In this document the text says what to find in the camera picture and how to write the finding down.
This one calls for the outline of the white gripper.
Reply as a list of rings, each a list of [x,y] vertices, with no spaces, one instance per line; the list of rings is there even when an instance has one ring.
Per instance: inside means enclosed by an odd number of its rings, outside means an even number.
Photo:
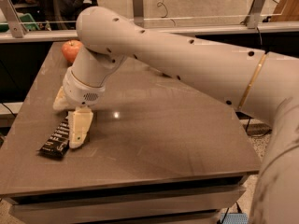
[[[67,69],[63,86],[58,90],[54,99],[53,109],[63,111],[71,110],[73,106],[87,105],[68,112],[69,146],[71,148],[83,145],[93,121],[93,112],[88,106],[96,105],[105,89],[105,87],[95,88],[83,84],[73,75],[70,68]]]

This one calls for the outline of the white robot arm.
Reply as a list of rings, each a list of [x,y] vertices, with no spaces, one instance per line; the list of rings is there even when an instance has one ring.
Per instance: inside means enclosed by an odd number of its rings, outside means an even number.
[[[298,59],[145,29],[105,7],[83,10],[76,31],[82,46],[53,103],[71,113],[72,147],[85,141],[107,79],[131,57],[269,125],[249,224],[298,224]]]

